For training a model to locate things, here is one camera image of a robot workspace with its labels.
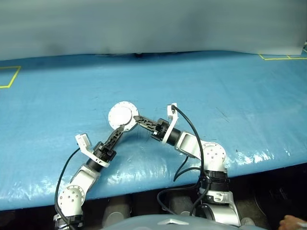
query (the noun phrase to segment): white bracket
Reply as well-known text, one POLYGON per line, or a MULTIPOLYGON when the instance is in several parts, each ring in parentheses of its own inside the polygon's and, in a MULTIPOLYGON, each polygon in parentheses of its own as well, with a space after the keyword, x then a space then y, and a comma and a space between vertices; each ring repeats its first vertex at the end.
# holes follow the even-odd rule
POLYGON ((177 112, 177 110, 172 110, 172 105, 177 107, 177 103, 172 103, 172 104, 167 105, 167 116, 168 116, 168 119, 172 119, 172 122, 169 125, 169 127, 168 127, 168 129, 167 129, 167 131, 164 135, 164 138, 162 140, 162 144, 166 144, 166 141, 169 138, 169 135, 171 134, 171 132, 172 132, 173 128, 175 127, 175 124, 178 120, 178 112, 177 112))
POLYGON ((90 147, 92 146, 88 136, 86 133, 83 134, 78 134, 75 136, 76 141, 80 147, 80 150, 83 154, 85 154, 86 156, 88 156, 89 158, 91 158, 93 161, 95 161, 97 164, 100 164, 101 166, 107 168, 110 163, 107 163, 101 159, 99 159, 98 157, 96 157, 93 154, 93 151, 90 150, 90 147))

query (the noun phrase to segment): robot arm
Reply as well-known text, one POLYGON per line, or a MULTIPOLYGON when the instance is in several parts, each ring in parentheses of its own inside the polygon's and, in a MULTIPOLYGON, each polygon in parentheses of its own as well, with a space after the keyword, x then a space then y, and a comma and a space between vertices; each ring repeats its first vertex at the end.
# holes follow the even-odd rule
MULTIPOLYGON (((113 147, 124 132, 124 126, 120 126, 110 135, 106 143, 98 142, 97 145, 90 149, 91 142, 86 134, 76 136, 76 140, 82 153, 90 159, 72 178, 71 182, 63 189, 58 196, 58 204, 62 214, 70 226, 75 229, 81 229, 83 226, 82 205, 85 201, 87 192, 100 176, 100 171, 110 165, 116 152, 113 147)), ((60 214, 54 216, 55 229, 70 229, 60 214)))
MULTIPOLYGON (((201 161, 200 148, 196 137, 189 132, 175 128, 178 115, 176 110, 172 110, 171 106, 167 106, 167 115, 172 118, 171 124, 161 118, 155 122, 140 115, 134 116, 134 119, 140 126, 153 132, 151 137, 154 139, 168 143, 174 146, 175 150, 201 161)), ((207 186, 209 186, 209 189, 202 199, 202 204, 196 209, 196 216, 240 226, 233 194, 229 191, 227 169, 224 167, 226 151, 215 142, 201 140, 201 145, 204 153, 204 170, 208 178, 201 179, 199 194, 203 194, 207 186)))

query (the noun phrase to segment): white circular disk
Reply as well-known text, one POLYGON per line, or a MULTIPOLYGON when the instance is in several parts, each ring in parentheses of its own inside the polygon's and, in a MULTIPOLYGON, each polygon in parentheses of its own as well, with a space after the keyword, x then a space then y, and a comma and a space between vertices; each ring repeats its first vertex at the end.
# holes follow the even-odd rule
POLYGON ((139 115, 139 111, 134 104, 130 102, 119 102, 109 112, 109 124, 112 129, 117 129, 121 125, 125 125, 124 131, 129 131, 136 125, 133 117, 137 115, 139 115))

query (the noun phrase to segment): black cable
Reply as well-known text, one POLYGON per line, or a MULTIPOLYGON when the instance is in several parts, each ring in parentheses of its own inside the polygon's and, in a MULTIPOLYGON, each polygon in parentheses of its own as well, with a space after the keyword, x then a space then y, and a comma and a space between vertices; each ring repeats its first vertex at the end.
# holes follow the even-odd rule
POLYGON ((175 182, 175 180, 177 179, 177 174, 178 174, 178 172, 180 171, 180 169, 185 165, 185 163, 187 163, 187 161, 188 161, 188 156, 186 157, 186 159, 184 160, 184 162, 179 166, 179 168, 177 169, 177 171, 176 171, 176 173, 175 173, 175 176, 174 176, 174 179, 173 179, 173 181, 175 182))
POLYGON ((191 126, 195 136, 196 136, 196 139, 197 139, 197 143, 200 147, 200 151, 201 151, 201 173, 200 173, 200 177, 203 177, 203 176, 207 176, 207 173, 205 172, 204 170, 204 166, 203 166, 203 162, 204 162, 204 156, 203 156, 203 149, 202 149, 202 145, 201 145, 201 139, 200 139, 200 136, 198 135, 197 131, 196 131, 196 128, 194 127, 193 123, 190 121, 190 119, 188 119, 188 117, 180 110, 178 109, 176 106, 172 105, 172 109, 174 110, 177 110, 178 113, 180 113, 183 118, 188 122, 188 124, 191 126))
POLYGON ((195 189, 195 188, 198 187, 198 184, 199 184, 200 181, 201 181, 201 179, 199 178, 198 181, 197 181, 194 185, 192 185, 192 186, 190 186, 190 187, 167 188, 167 189, 165 189, 165 190, 162 190, 162 191, 160 191, 160 192, 158 193, 158 195, 157 195, 157 201, 158 201, 158 203, 161 205, 161 207, 164 208, 167 212, 176 215, 175 212, 173 212, 173 211, 172 211, 171 209, 169 209, 165 204, 163 204, 163 202, 162 202, 161 199, 160 199, 160 195, 162 195, 162 194, 164 194, 164 193, 167 193, 167 192, 170 192, 170 191, 182 191, 182 190, 192 190, 192 189, 195 189))
POLYGON ((58 180, 58 184, 57 184, 57 187, 56 187, 56 191, 55 191, 55 195, 54 195, 54 206, 55 206, 55 210, 56 212, 61 216, 61 218, 64 220, 64 222, 68 225, 68 227, 72 230, 76 230, 74 226, 70 225, 68 223, 68 220, 66 219, 66 217, 64 216, 64 214, 62 213, 61 211, 61 208, 59 207, 59 204, 58 204, 58 196, 59 196, 59 185, 61 183, 61 180, 62 180, 62 177, 63 177, 63 174, 65 172, 65 169, 69 163, 69 161, 71 160, 71 158, 80 150, 80 148, 76 149, 75 152, 72 153, 72 155, 67 159, 63 169, 62 169, 62 172, 59 176, 59 180, 58 180))
POLYGON ((207 187, 205 189, 205 191, 201 194, 200 197, 198 197, 198 199, 193 203, 193 206, 191 208, 191 211, 190 211, 190 216, 192 216, 193 214, 193 210, 194 208, 197 206, 197 204, 201 201, 201 199, 203 199, 205 197, 205 195, 207 194, 208 190, 210 188, 210 183, 207 184, 207 187))
POLYGON ((197 167, 191 167, 191 168, 187 168, 185 170, 182 170, 180 173, 178 173, 177 175, 175 175, 174 177, 174 181, 177 180, 178 177, 180 177, 182 174, 190 171, 190 170, 201 170, 200 168, 197 168, 197 167))

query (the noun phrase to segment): dark floor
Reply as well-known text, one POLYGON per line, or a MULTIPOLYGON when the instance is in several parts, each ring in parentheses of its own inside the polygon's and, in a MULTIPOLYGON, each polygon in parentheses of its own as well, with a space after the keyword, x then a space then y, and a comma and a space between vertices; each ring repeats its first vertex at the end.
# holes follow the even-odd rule
MULTIPOLYGON (((307 219, 307 164, 240 176, 231 179, 231 191, 241 218, 250 217, 256 225, 275 230, 284 215, 307 219)), ((156 201, 159 190, 130 195, 131 215, 165 213, 156 201)), ((191 192, 193 199, 196 192, 191 192)), ((86 230, 101 227, 108 199, 90 200, 83 206, 86 230)), ((54 207, 36 207, 0 212, 0 229, 52 230, 54 207)))

